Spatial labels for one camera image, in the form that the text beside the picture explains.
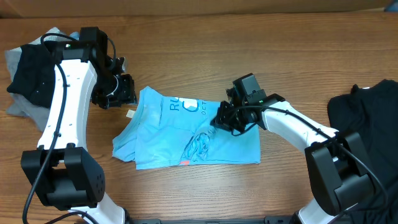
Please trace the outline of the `light blue printed t-shirt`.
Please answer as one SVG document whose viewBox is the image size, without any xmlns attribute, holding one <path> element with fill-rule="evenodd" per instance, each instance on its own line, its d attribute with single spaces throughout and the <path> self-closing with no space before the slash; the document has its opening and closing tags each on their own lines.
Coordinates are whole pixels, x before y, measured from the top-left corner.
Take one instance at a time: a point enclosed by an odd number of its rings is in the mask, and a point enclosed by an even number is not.
<svg viewBox="0 0 398 224">
<path fill-rule="evenodd" d="M 113 139 L 113 157 L 136 169 L 214 164 L 258 164 L 259 130 L 238 136 L 211 126 L 219 102 L 164 96 L 147 86 L 131 121 Z"/>
</svg>

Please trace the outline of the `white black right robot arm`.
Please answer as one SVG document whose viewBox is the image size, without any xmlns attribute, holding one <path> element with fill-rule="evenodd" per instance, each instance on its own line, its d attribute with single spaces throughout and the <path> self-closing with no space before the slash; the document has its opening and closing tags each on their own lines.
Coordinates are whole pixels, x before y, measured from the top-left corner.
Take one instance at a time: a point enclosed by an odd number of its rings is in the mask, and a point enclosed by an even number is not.
<svg viewBox="0 0 398 224">
<path fill-rule="evenodd" d="M 377 192 L 361 137 L 319 124 L 278 94 L 230 95 L 211 125 L 245 134 L 258 125 L 304 153 L 313 200 L 295 212 L 291 223 L 333 223 Z"/>
</svg>

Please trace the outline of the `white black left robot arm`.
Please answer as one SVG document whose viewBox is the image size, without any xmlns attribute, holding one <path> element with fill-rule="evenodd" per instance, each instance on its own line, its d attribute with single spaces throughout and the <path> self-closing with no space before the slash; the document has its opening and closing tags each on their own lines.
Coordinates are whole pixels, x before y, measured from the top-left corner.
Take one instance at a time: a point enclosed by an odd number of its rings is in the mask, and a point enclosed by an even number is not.
<svg viewBox="0 0 398 224">
<path fill-rule="evenodd" d="M 112 44 L 109 39 L 42 44 L 53 61 L 54 90 L 37 147 L 21 157 L 22 170 L 31 184 L 22 211 L 24 223 L 33 197 L 60 210 L 63 218 L 77 215 L 87 223 L 132 221 L 128 211 L 106 193 L 104 170 L 86 146 L 91 104 L 108 109 L 137 101 L 124 60 L 107 53 Z"/>
</svg>

